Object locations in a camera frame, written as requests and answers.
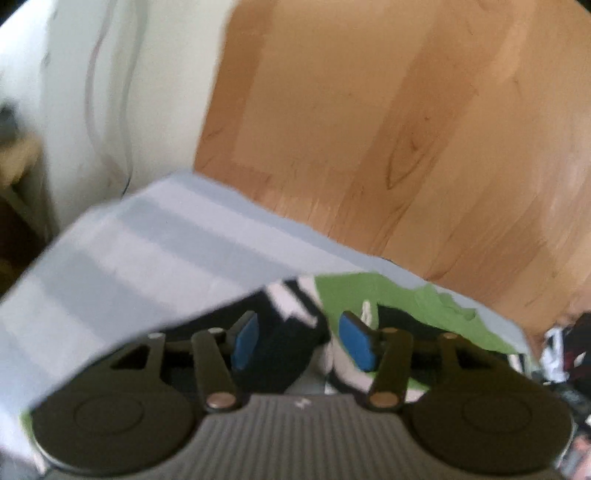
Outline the striped blue bed sheet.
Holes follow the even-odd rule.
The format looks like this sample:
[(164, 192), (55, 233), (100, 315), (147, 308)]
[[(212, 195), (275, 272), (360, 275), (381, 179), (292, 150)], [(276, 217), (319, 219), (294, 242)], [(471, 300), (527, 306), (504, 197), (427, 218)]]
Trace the striped blue bed sheet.
[(274, 215), (202, 176), (177, 173), (86, 211), (1, 301), (1, 448), (33, 450), (20, 417), (87, 361), (298, 275), (420, 277)]

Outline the wooden headboard panel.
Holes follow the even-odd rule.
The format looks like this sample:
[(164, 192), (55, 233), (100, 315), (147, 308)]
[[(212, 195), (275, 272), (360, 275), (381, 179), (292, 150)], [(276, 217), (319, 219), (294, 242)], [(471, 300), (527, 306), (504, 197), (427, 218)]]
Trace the wooden headboard panel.
[(590, 288), (575, 1), (242, 1), (195, 169), (544, 331)]

